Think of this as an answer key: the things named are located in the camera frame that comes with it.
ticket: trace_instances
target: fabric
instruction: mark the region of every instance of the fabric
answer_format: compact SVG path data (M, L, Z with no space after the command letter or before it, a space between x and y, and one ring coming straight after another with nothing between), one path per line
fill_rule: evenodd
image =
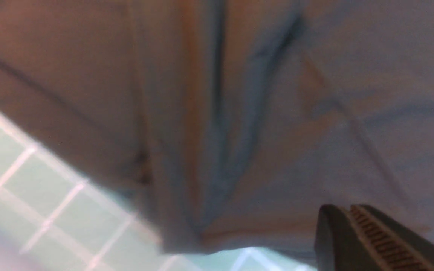
M434 243L434 2L0 1L0 110L167 252L312 257L322 204Z

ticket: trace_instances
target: cloth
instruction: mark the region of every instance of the cloth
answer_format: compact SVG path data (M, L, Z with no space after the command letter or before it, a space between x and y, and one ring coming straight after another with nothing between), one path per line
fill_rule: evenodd
M0 110L167 252L312 257L322 204L434 242L434 1L0 1Z

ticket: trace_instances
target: white grout line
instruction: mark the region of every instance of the white grout line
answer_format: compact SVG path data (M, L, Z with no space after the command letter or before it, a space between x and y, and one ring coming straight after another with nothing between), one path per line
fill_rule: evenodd
M168 258L157 271L168 271L172 264L174 264L174 262L177 261L179 258L180 256L176 255Z
M250 254L250 251L247 249L245 249L243 252L241 252L239 257L237 257L234 264L232 265L232 268L230 271L239 271L241 269L242 265L244 264L244 262L246 262L247 258L249 257L249 254Z
M180 259L182 261L186 262L187 266L190 266L194 271L202 271L202 269L200 269L200 267L196 266L192 261L190 261L186 257L181 257Z
M26 162L26 160L36 151L36 147L29 147L24 150L6 172L0 177L0 189L7 180Z
M129 215L128 218L122 225L120 225L115 233L108 239L108 241L103 245L98 254L93 256L93 259L90 260L88 266L86 266L85 271L93 270L101 261L102 257L112 248L112 246L117 242L117 240L125 233L126 229L130 226L131 222L135 219L134 215Z
M250 252L250 256L252 258L254 258L256 261L262 264L262 266L264 266L267 270L282 271L282 269L279 266L277 266L275 263L267 259L267 257L257 249L250 247L250 248L246 248L246 250Z
M41 223L40 228L34 235L23 245L19 250L20 254L28 252L33 245L50 229L53 222L58 218L62 211L68 206L68 204L74 199L74 197L85 187L86 182L78 183L71 191L66 195L65 199L60 203L60 205L46 218L43 223Z
M44 218L37 211L31 208L28 204L23 202L17 196L14 196L11 192L7 191L4 187L0 189L0 199L7 203L7 205L12 208L15 212L20 214L23 218L28 220L35 226L40 226L43 223ZM86 247L76 241L73 237L62 231L60 228L53 226L47 233L52 239L61 244L63 247L67 248L69 251L74 253L83 262L88 263L93 258ZM115 271L112 267L101 262L109 271Z
M23 146L34 146L36 142L34 139L22 132L16 125L7 120L1 114L0 128L5 131L7 135L13 137ZM84 180L84 178L81 177L78 173L76 173L73 168L67 165L64 161L57 158L57 156L55 156L51 151L45 148L40 148L38 152L35 153L35 155L38 156L38 158L41 158L48 166L50 166L66 180L69 180L72 183L78 183L81 180ZM93 200L95 200L95 202L100 204L102 207L110 211L110 213L112 213L114 216L124 218L128 215L128 212L125 211L124 208L116 204L114 201L108 199L96 187L91 185L91 183L83 192L89 195ZM159 235L156 234L152 229L140 223L138 220L134 221L133 227L138 228L139 230L142 230L146 234L148 234L152 239L152 242L155 242L157 244L161 243Z

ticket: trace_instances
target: seam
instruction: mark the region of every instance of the seam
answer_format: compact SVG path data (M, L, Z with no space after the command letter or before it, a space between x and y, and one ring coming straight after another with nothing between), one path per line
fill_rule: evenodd
M376 144L371 140L366 132L362 122L356 117L355 113L346 106L346 104L339 98L335 90L340 90L341 88L331 81L331 77L325 72L325 69L314 60L311 53L303 50L304 57L308 58L311 65L321 74L325 84L327 84L327 91L331 95L332 99L336 102L338 110L344 115L348 121L351 129L354 131L358 141L365 149L366 153L370 156L372 162L378 167L379 171L383 175L387 183L393 187L394 191L397 192L399 198L410 199L410 196L406 193L401 181L396 177L395 173L391 167L386 163L386 159L379 152Z

